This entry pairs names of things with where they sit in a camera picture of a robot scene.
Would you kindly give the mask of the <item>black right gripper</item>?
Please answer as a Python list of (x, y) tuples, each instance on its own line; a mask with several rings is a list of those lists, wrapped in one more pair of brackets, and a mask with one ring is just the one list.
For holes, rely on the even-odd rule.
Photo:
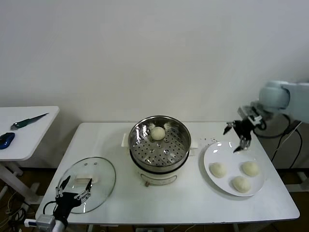
[(232, 128), (239, 137), (239, 145), (234, 153), (247, 150), (251, 144), (251, 131), (253, 130), (253, 124), (249, 119), (235, 120), (232, 122), (227, 122), (224, 129), (223, 135), (227, 134)]

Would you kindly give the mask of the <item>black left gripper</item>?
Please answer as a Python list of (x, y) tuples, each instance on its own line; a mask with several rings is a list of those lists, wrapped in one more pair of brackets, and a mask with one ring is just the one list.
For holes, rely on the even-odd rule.
[(85, 202), (91, 196), (92, 178), (88, 181), (86, 188), (81, 193), (64, 192), (70, 180), (70, 175), (64, 179), (59, 186), (56, 187), (56, 204), (57, 207), (54, 211), (54, 216), (57, 218), (67, 218), (73, 208), (81, 205), (81, 202)]

